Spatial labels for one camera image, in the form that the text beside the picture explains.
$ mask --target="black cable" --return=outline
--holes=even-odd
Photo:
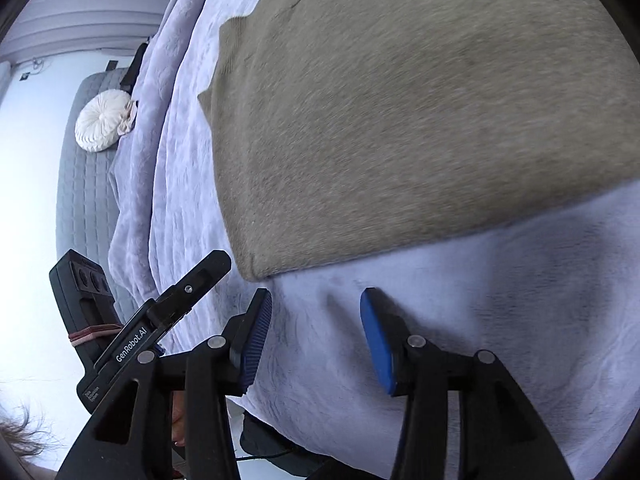
[[[288,455],[289,453],[292,453],[292,452],[293,452],[292,449],[287,449],[286,451],[282,453],[278,453],[277,455],[243,456],[240,458],[236,457],[236,462],[242,462],[244,460],[270,460],[271,458],[280,458],[281,456]]]

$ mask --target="skin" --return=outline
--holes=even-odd
[[[171,414],[171,440],[176,446],[184,446],[184,392],[174,392]]]

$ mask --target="ribbed blue pad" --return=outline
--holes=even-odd
[[[393,395],[396,390],[396,380],[394,379],[391,348],[373,310],[367,291],[363,292],[360,297],[360,319],[378,381],[389,395]]]
[[[260,304],[260,313],[251,328],[249,339],[242,351],[240,379],[238,381],[242,388],[248,388],[254,384],[255,375],[258,373],[262,349],[264,348],[264,342],[267,339],[271,323],[271,303],[271,294],[267,292]]]

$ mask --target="blue gripper pad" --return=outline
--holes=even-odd
[[[240,370],[238,385],[246,389],[254,384],[255,375],[262,357],[262,349],[271,324],[271,293],[259,288],[244,314],[242,325],[234,339],[231,357]]]
[[[389,395],[395,396],[409,330],[401,318],[387,312],[389,301],[382,291],[367,288],[360,297],[360,319],[378,381]]]

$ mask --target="white wall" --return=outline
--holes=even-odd
[[[0,405],[43,416],[60,448],[40,464],[57,468],[88,418],[76,396],[83,368],[49,285],[56,263],[56,185],[63,134],[82,80],[106,68],[97,52],[51,57],[0,103]],[[119,67],[130,59],[120,59]]]

